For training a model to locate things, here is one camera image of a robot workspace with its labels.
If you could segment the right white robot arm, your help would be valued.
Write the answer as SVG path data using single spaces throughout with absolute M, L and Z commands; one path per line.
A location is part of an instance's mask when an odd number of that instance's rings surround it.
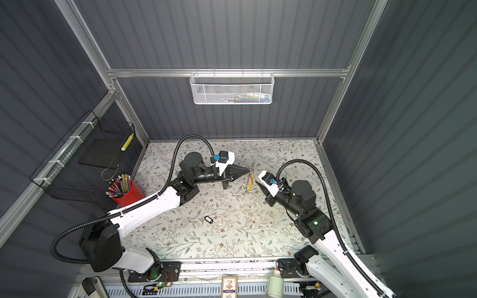
M 272 173 L 262 171 L 257 184 L 270 206 L 279 204 L 293 214 L 294 226 L 310 244 L 294 254 L 296 270 L 310 275 L 338 298 L 395 298 L 333 229 L 328 216 L 316 207 L 316 194 L 307 181 L 289 185 Z

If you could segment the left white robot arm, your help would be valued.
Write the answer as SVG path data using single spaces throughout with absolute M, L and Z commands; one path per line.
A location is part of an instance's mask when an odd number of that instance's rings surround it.
M 206 164 L 202 155 L 192 152 L 180 162 L 180 172 L 169 182 L 164 193 L 155 193 L 129 206 L 120 208 L 119 217 L 95 223 L 83 230 L 79 245 L 93 271 L 127 269 L 144 274 L 158 268 L 160 259 L 150 248 L 135 248 L 125 242 L 135 228 L 160 214 L 191 201 L 199 193 L 201 183 L 229 183 L 251 173 L 251 169 L 236 165 L 231 151 L 220 151 Z

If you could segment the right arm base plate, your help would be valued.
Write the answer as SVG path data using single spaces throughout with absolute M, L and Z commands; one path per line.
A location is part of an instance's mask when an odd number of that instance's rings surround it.
M 309 277 L 309 275 L 303 275 L 298 271 L 298 265 L 294 258 L 280 258 L 276 261 L 276 267 L 284 279 Z

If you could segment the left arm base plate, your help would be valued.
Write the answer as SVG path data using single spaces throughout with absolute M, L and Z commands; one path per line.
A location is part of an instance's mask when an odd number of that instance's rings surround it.
M 172 283 L 179 279 L 181 273 L 182 262 L 179 261 L 166 261 L 161 265 L 153 265 L 152 269 L 149 269 L 145 273 L 136 273 L 130 271 L 127 281 L 129 283 Z

